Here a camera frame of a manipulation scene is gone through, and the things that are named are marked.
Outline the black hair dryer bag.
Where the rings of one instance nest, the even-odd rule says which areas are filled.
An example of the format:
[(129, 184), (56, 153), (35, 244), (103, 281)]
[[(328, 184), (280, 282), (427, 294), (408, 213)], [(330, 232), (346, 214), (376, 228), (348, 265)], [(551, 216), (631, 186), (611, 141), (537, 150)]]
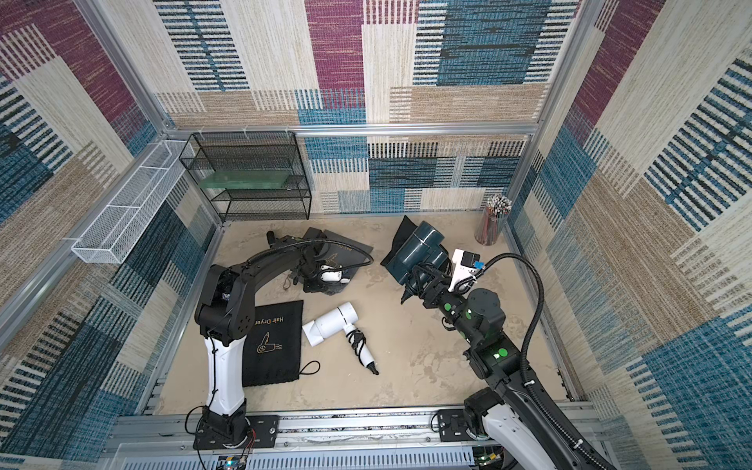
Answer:
[(417, 229), (417, 225), (407, 216), (405, 215), (403, 217), (403, 220), (401, 221), (401, 224), (399, 225), (399, 228), (393, 238), (392, 246), (389, 254), (383, 258), (381, 262), (381, 266), (387, 266), (393, 258), (395, 258), (395, 255), (397, 252), (399, 252), (399, 249), (409, 240), (409, 237), (411, 237), (411, 234)]

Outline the grey hair dryer bag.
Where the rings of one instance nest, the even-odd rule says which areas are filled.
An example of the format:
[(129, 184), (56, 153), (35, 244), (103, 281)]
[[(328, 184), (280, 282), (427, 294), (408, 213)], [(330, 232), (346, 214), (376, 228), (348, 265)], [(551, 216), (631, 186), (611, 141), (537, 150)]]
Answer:
[(370, 254), (372, 247), (358, 243), (347, 237), (329, 230), (309, 228), (304, 235), (305, 240), (315, 241), (315, 244), (303, 248), (304, 259), (299, 270), (299, 280), (319, 266), (342, 266), (348, 270), (352, 280), (358, 270), (373, 262)]

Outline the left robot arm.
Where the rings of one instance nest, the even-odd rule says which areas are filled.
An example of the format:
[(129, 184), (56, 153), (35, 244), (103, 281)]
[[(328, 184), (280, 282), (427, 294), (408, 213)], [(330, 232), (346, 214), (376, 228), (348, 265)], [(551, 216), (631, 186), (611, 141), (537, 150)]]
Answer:
[(209, 395), (201, 407), (194, 448), (240, 448), (250, 440), (242, 386), (243, 348), (256, 321), (256, 293), (288, 271), (307, 293), (332, 291), (349, 269), (373, 264), (362, 248), (327, 238), (278, 237), (266, 233), (268, 248), (235, 264), (210, 267), (194, 319), (209, 357)]

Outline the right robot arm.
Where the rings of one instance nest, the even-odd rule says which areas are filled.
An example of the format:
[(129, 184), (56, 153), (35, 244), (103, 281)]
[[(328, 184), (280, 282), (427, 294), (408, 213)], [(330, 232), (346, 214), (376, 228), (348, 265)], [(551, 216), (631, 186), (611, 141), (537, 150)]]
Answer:
[(464, 337), (464, 356), (487, 385), (465, 402), (469, 432), (495, 441), (525, 469), (612, 468), (548, 395), (528, 360), (542, 307), (536, 307), (522, 345), (516, 346), (503, 330), (499, 296), (464, 288), (485, 273), (476, 269), (452, 283), (444, 270), (415, 264), (398, 277), (407, 294), (427, 309), (438, 309)]

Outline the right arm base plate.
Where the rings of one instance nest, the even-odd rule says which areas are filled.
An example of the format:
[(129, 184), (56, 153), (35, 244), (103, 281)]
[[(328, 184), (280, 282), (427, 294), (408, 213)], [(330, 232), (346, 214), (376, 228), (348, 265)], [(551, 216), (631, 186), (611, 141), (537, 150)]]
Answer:
[(442, 443), (484, 442), (488, 437), (474, 433), (465, 420), (461, 409), (439, 409), (430, 419), (431, 430), (439, 435)]

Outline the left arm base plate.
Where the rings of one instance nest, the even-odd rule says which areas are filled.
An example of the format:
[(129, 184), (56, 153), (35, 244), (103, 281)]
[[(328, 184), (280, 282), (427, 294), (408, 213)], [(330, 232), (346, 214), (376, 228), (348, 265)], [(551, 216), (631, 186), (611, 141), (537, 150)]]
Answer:
[(243, 422), (227, 427), (227, 420), (219, 419), (217, 424), (207, 424), (201, 417), (198, 421), (193, 442), (194, 450), (244, 450), (247, 447), (273, 448), (275, 446), (279, 415), (247, 415)]

